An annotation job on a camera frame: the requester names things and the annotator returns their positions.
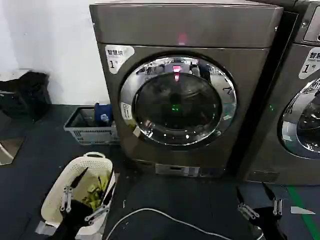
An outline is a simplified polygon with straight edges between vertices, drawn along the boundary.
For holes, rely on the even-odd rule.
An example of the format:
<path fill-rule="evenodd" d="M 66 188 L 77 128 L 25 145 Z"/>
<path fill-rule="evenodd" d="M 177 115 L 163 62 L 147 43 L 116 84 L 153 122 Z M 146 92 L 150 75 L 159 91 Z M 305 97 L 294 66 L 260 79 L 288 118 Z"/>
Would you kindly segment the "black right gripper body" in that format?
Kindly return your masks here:
<path fill-rule="evenodd" d="M 287 235 L 281 230 L 279 221 L 282 218 L 278 213 L 274 214 L 272 206 L 258 207 L 253 209 L 259 214 L 253 220 L 253 225 L 259 227 L 266 240 L 287 240 Z"/>

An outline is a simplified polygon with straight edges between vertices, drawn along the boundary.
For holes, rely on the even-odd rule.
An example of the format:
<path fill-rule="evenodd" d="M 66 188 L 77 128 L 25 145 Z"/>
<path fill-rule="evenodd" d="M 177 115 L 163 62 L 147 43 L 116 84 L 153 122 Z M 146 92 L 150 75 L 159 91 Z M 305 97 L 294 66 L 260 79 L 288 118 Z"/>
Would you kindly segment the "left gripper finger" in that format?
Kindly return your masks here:
<path fill-rule="evenodd" d="M 89 225 L 93 225 L 95 221 L 102 217 L 104 213 L 108 213 L 110 210 L 109 203 L 113 197 L 113 192 L 115 189 L 116 183 L 114 182 L 110 190 L 108 190 L 102 204 L 90 215 L 84 218 L 84 221 L 87 222 Z"/>
<path fill-rule="evenodd" d="M 86 167 L 81 174 L 79 174 L 72 182 L 70 185 L 66 185 L 63 188 L 62 191 L 62 198 L 61 198 L 61 205 L 60 205 L 60 212 L 61 213 L 69 213 L 72 210 L 71 207 L 71 201 L 73 198 L 73 190 L 78 186 L 80 183 L 81 179 L 87 172 L 88 167 Z"/>

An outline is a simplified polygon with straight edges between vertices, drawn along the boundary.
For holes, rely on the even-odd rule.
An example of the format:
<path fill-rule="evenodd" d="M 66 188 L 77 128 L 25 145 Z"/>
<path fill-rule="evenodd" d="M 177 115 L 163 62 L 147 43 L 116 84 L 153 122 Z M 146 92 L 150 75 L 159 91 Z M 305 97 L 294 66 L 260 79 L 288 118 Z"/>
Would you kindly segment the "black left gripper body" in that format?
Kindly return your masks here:
<path fill-rule="evenodd" d="M 71 200 L 71 211 L 65 215 L 58 227 L 59 240 L 74 240 L 80 228 L 86 225 L 85 218 L 92 214 L 92 208 L 78 200 Z"/>

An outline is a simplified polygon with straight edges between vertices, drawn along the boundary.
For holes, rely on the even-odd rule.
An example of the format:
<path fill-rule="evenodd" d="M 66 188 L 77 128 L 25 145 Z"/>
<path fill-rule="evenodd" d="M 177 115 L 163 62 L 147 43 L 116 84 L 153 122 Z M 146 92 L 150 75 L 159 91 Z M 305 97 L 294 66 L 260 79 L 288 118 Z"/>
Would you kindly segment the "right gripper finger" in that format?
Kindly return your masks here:
<path fill-rule="evenodd" d="M 264 182 L 262 182 L 262 186 L 265 190 L 267 197 L 269 198 L 269 200 L 272 201 L 273 214 L 275 216 L 281 216 L 283 214 L 283 199 L 276 197 L 274 192 Z"/>
<path fill-rule="evenodd" d="M 236 196 L 238 199 L 237 210 L 244 216 L 247 220 L 255 220 L 260 217 L 260 215 L 254 211 L 250 206 L 245 204 L 243 195 L 240 192 L 240 189 L 236 187 Z"/>

